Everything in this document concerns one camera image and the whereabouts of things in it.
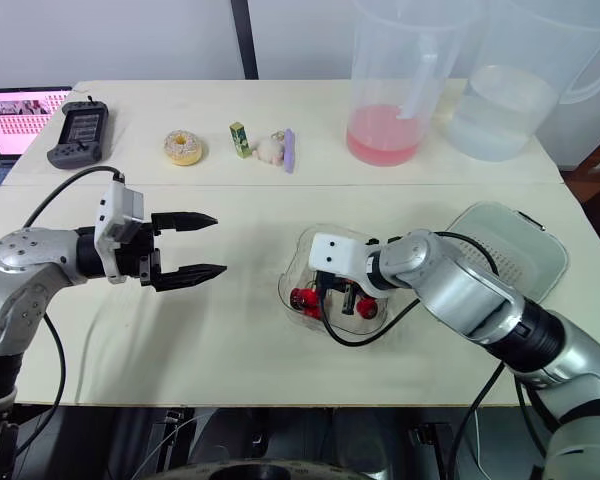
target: robotic arm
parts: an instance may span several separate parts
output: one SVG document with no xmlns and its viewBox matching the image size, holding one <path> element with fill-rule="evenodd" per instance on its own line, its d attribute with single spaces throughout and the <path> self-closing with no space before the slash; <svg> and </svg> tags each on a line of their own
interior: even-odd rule
<svg viewBox="0 0 600 480">
<path fill-rule="evenodd" d="M 600 345 L 576 325 L 470 264 L 428 230 L 382 246 L 320 233 L 309 266 L 352 280 L 376 298 L 413 289 L 438 320 L 505 362 L 534 407 L 560 425 L 543 478 L 600 478 Z"/>
<path fill-rule="evenodd" d="M 127 276 L 156 291 L 210 280 L 226 267 L 189 265 L 162 273 L 154 237 L 164 229 L 190 231 L 216 224 L 200 213 L 154 213 L 143 223 L 143 197 L 114 178 L 100 200 L 95 227 L 77 230 L 24 228 L 0 239 L 0 478 L 13 465 L 17 426 L 6 422 L 22 356 L 49 302 L 62 288 L 92 278 L 113 284 Z"/>
</svg>

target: wooden table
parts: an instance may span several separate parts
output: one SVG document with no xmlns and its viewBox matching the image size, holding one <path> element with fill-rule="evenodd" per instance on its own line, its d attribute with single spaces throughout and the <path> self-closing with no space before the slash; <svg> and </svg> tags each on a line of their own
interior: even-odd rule
<svg viewBox="0 0 600 480">
<path fill-rule="evenodd" d="M 440 135 L 452 83 L 418 155 L 395 168 L 362 164 L 343 142 L 346 82 L 88 82 L 112 110 L 111 157 L 145 212 L 195 210 L 219 220 L 198 232 L 159 238 L 165 269 L 209 262 L 229 269 L 188 290 L 156 293 L 130 279 L 95 280 L 61 291 L 49 313 L 65 344 L 64 404 L 88 405 L 464 405 L 496 365 L 479 347 L 415 309 L 381 340 L 347 349 L 292 323 L 277 280 L 300 233 L 335 223 L 378 238 L 446 228 L 471 204 L 499 201 L 543 223 L 569 252 L 569 269 L 543 305 L 600 341 L 600 241 L 555 165 L 534 140 L 502 164 L 451 149 Z M 141 105 L 142 98 L 146 103 Z M 293 175 L 233 152 L 228 125 L 250 138 L 291 127 L 298 135 Z M 57 141 L 54 117 L 0 188 L 0 236 L 18 228 L 70 173 L 44 156 Z M 161 152 L 168 131 L 190 129 L 209 150 L 194 167 Z M 93 224 L 110 176 L 97 174 L 62 194 L 37 225 Z M 403 292 L 405 303 L 411 293 Z M 41 327 L 18 377 L 18 400 L 47 403 L 58 361 Z M 507 374 L 485 404 L 516 403 Z"/>
</svg>

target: pink liquid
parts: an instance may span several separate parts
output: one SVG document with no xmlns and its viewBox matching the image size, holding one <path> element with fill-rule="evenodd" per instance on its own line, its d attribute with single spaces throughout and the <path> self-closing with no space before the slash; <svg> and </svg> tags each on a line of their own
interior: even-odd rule
<svg viewBox="0 0 600 480">
<path fill-rule="evenodd" d="M 380 167 L 399 165 L 418 150 L 418 120 L 400 119 L 394 105 L 371 105 L 353 112 L 347 128 L 349 151 L 365 163 Z"/>
</svg>

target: clear water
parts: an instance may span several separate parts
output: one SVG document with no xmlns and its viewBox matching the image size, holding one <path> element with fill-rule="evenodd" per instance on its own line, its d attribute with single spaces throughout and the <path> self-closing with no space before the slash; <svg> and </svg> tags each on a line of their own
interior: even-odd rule
<svg viewBox="0 0 600 480">
<path fill-rule="evenodd" d="M 504 65 L 474 72 L 447 126 L 450 142 L 481 160 L 515 156 L 558 102 L 535 75 Z"/>
</svg>

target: laptop screen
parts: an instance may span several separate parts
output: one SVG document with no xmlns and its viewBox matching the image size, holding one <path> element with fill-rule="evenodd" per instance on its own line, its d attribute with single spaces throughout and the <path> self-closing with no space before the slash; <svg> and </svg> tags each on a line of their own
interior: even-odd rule
<svg viewBox="0 0 600 480">
<path fill-rule="evenodd" d="M 71 87 L 0 89 L 0 160 L 17 160 Z"/>
</svg>

